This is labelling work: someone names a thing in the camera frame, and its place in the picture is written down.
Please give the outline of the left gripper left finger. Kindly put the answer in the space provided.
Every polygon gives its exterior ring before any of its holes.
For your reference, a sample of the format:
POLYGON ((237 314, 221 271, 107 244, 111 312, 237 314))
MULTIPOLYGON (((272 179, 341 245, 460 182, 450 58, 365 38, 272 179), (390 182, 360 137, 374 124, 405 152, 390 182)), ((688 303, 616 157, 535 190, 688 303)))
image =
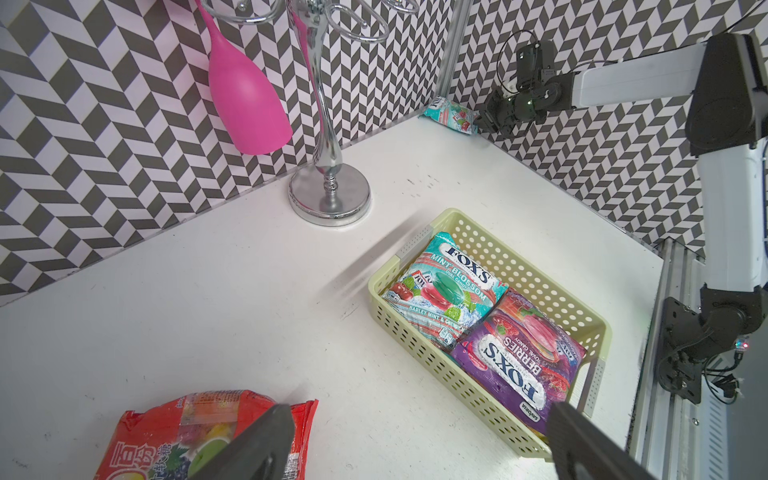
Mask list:
POLYGON ((280 480, 294 434, 290 406, 276 404, 210 459, 192 479, 280 480))

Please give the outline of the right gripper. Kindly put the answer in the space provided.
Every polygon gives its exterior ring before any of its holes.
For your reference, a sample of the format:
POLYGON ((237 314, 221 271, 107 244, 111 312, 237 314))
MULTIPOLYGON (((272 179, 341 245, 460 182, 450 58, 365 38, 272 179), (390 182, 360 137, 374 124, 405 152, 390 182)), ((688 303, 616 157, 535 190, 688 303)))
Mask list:
POLYGON ((502 83, 479 109, 479 131, 513 135, 518 127, 542 124, 549 112, 567 109, 567 75, 554 69, 555 48, 538 40, 516 51, 516 90, 502 83))

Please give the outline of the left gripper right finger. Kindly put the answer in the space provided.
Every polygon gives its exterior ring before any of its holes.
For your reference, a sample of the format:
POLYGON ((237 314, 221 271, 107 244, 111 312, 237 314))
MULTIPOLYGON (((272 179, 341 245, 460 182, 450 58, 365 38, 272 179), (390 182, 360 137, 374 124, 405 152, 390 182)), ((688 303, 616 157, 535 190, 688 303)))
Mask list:
POLYGON ((547 419, 547 438, 559 479, 653 479, 567 402, 552 405, 547 419))

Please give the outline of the red 100 candy bag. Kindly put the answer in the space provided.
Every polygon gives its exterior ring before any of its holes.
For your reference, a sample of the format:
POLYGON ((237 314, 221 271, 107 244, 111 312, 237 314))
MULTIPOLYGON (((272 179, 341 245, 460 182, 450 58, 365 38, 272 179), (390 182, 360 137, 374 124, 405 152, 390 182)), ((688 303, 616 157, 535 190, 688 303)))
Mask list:
POLYGON ((96 479, 198 479, 276 402, 251 390, 192 393, 119 420, 96 479))

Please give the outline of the purple Fox's berries bag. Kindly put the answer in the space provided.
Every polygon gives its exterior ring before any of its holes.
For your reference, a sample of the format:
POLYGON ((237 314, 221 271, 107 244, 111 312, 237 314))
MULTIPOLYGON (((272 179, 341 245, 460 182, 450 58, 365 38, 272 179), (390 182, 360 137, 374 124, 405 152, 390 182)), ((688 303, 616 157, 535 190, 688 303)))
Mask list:
POLYGON ((552 406, 567 399, 587 351, 510 288, 450 356, 514 417, 545 436, 552 406))

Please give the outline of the light green plastic basket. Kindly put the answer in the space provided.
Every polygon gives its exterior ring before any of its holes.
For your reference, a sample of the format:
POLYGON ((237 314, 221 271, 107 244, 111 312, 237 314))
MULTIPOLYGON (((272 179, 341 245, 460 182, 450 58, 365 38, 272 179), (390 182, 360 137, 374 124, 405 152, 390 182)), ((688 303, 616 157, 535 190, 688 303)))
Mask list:
POLYGON ((455 208, 445 210, 419 231, 368 282, 371 316, 407 353, 480 418, 513 452, 521 457, 550 461, 551 451, 543 436, 515 419, 508 409, 463 372, 446 353, 441 353, 437 346, 385 302, 385 289, 393 286, 405 271, 406 264, 415 260, 425 250, 428 241, 443 231, 451 233, 458 245, 479 259, 482 266, 509 281, 513 287, 532 299, 535 306, 542 307, 544 313, 564 328, 569 337, 586 348, 588 369, 576 410, 587 417, 593 413, 610 350, 610 326, 577 297, 474 219, 455 208))

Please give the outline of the teal Fox's mint bag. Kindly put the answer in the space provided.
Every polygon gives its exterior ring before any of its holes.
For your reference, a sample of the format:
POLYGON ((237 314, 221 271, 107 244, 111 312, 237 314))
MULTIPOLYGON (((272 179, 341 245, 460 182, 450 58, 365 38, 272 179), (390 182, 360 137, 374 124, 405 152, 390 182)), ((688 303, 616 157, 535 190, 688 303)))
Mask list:
POLYGON ((434 345, 451 351, 507 289, 449 233, 439 232, 382 297, 434 345))

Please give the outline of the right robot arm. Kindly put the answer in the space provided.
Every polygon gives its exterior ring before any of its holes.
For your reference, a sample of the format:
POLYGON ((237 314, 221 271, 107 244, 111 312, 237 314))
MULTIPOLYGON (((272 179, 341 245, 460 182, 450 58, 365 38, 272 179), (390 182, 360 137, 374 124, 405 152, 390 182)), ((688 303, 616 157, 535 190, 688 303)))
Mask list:
POLYGON ((685 137, 701 181, 704 284, 699 316, 670 328, 667 343, 694 362, 731 350, 767 314, 767 74, 755 39, 721 33, 568 73, 556 72, 552 59, 548 41, 519 48, 516 88, 490 94, 477 128, 508 138, 556 112, 688 97, 685 137))

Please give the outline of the chrome glass holder stand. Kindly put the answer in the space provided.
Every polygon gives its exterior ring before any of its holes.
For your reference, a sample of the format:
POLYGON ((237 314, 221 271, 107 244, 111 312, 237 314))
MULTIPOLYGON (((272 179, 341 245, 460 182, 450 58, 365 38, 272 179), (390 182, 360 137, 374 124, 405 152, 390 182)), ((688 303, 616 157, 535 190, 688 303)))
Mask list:
POLYGON ((321 81, 323 42, 328 31, 361 44, 378 44, 390 35, 388 22, 369 3, 358 9, 338 1, 278 1, 265 15, 249 14, 251 4, 239 1, 235 14, 218 12, 210 1, 200 1, 215 24, 222 20, 238 25, 271 22, 281 14, 298 40, 300 51, 320 114, 317 145, 312 162, 290 179, 291 206, 304 220, 325 227, 346 226, 360 220, 370 209, 372 194, 366 177, 344 164, 321 81))

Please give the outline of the pink plastic wine glass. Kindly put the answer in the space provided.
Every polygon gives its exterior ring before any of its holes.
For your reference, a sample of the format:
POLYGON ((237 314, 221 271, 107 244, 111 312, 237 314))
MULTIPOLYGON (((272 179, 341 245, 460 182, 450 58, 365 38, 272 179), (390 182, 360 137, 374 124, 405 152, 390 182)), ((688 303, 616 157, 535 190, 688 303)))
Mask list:
POLYGON ((293 130, 273 85, 223 36, 203 4, 198 2, 197 6, 211 41, 211 97, 234 146, 247 155, 266 155, 282 149, 293 130))

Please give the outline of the aluminium front rail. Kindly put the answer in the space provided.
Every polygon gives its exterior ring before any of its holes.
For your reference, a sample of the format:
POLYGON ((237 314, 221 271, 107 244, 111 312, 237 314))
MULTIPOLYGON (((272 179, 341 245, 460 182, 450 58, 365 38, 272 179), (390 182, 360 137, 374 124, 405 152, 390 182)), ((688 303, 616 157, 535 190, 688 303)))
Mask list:
POLYGON ((701 339, 703 264, 670 238, 629 427, 626 450, 655 479, 706 479, 712 465, 727 467, 724 407, 707 389, 703 367, 686 355, 701 339))

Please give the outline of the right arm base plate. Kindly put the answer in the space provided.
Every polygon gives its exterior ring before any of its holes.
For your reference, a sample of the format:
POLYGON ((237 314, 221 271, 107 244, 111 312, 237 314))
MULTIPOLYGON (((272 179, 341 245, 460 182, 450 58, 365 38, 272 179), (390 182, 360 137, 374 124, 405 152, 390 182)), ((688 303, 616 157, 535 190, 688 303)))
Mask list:
POLYGON ((666 298, 662 303, 655 380, 664 390, 699 404, 705 364, 733 348, 745 321, 744 311, 735 305, 716 305, 695 312, 673 297, 666 298))

